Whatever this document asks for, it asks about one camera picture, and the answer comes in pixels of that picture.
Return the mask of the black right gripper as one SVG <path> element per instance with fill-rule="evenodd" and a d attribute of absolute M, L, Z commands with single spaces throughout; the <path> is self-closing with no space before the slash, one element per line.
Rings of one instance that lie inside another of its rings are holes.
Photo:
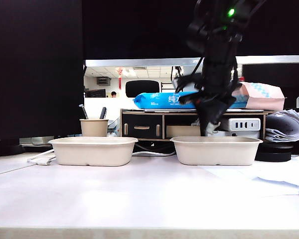
<path fill-rule="evenodd" d="M 222 115 L 236 101 L 232 93 L 241 86 L 237 73 L 237 46 L 236 42 L 207 44 L 204 56 L 200 59 L 203 62 L 201 73 L 193 70 L 191 74 L 176 79 L 177 93 L 190 83 L 198 90 L 180 97 L 179 102 L 196 104 L 201 136 L 207 136 L 210 123 L 218 124 Z"/>

